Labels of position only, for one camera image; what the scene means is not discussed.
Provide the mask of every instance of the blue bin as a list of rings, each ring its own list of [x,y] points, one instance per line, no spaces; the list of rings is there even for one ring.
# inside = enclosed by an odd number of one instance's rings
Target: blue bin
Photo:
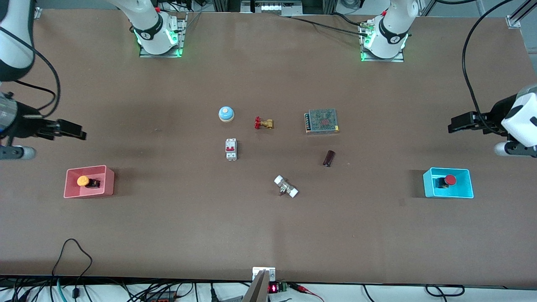
[[[449,174],[457,178],[457,183],[449,188],[440,188],[438,179]],[[474,198],[468,169],[431,168],[423,175],[423,187],[425,197],[429,198]]]

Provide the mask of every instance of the pink bin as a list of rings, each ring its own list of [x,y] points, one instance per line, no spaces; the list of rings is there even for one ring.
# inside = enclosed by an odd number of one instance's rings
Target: pink bin
[[[76,182],[79,177],[84,175],[100,181],[100,186],[98,188],[79,186]],[[95,198],[110,196],[112,194],[114,194],[114,171],[110,170],[107,166],[67,170],[66,188],[63,192],[63,198]]]

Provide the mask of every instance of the brown table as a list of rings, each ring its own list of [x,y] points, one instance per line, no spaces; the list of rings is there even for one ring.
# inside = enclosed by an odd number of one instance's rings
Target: brown table
[[[46,10],[35,44],[62,81],[54,117],[88,140],[19,140],[38,157],[0,163],[0,274],[49,274],[74,237],[95,259],[90,275],[246,280],[270,265],[295,281],[536,286],[537,162],[494,155],[493,135],[447,133],[473,109],[460,56],[474,22],[418,18],[405,63],[371,63],[350,34],[204,13],[183,58],[151,60],[137,57],[120,11]],[[504,19],[483,21],[467,61],[483,111],[537,80]],[[39,60],[26,80],[54,87]],[[326,107],[341,132],[306,136],[303,114]],[[255,130],[255,116],[275,128]],[[236,162],[226,138],[240,142]],[[63,199],[67,169],[99,164],[116,172],[113,197]],[[468,168],[475,199],[424,198],[429,167]],[[278,197],[279,174],[296,198]],[[86,265],[70,245],[58,273]]]

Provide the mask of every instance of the gray floor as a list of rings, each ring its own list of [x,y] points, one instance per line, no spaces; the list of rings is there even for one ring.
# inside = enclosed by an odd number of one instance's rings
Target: gray floor
[[[481,11],[484,12],[501,0],[477,0],[473,3],[446,5],[436,4],[430,16],[437,17],[479,17]],[[490,14],[491,17],[505,17],[512,13],[524,0],[513,0],[503,5]],[[104,0],[38,0],[38,6],[51,9],[114,9],[115,7]],[[353,15],[375,15],[389,6],[389,0],[367,0],[364,7],[355,12],[338,5],[337,10],[341,13],[351,13]],[[522,22],[522,36],[528,49],[528,54],[533,63],[533,68],[537,72],[537,9],[531,12]]]

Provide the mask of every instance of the teal cable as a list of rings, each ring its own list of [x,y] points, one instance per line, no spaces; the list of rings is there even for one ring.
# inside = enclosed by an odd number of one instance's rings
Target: teal cable
[[[63,295],[62,287],[60,286],[60,279],[58,278],[58,281],[56,281],[56,287],[58,288],[58,292],[60,293],[60,297],[62,298],[63,302],[67,302],[66,297]]]

